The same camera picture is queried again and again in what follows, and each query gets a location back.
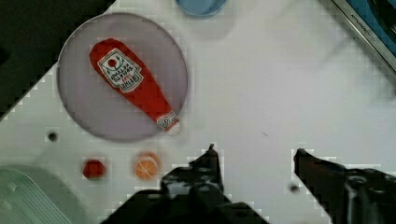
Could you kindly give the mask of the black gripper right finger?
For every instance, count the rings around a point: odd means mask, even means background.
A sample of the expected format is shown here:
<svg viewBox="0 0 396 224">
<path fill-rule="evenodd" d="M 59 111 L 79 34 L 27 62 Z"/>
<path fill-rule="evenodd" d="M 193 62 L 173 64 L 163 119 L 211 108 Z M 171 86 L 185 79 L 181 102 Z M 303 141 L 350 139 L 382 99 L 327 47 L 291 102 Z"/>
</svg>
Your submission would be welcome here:
<svg viewBox="0 0 396 224">
<path fill-rule="evenodd" d="M 294 173 L 332 224 L 396 224 L 396 182 L 373 168 L 346 168 L 299 148 Z"/>
</svg>

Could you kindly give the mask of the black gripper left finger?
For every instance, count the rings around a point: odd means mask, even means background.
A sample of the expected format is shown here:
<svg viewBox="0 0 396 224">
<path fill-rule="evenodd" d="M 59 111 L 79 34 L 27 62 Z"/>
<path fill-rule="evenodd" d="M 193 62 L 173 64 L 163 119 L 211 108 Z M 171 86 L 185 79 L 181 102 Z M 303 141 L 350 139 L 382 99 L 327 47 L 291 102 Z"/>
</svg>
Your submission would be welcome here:
<svg viewBox="0 0 396 224">
<path fill-rule="evenodd" d="M 168 194 L 188 194 L 192 188 L 206 185 L 224 191 L 219 154 L 214 143 L 187 167 L 177 167 L 161 179 L 161 190 Z"/>
</svg>

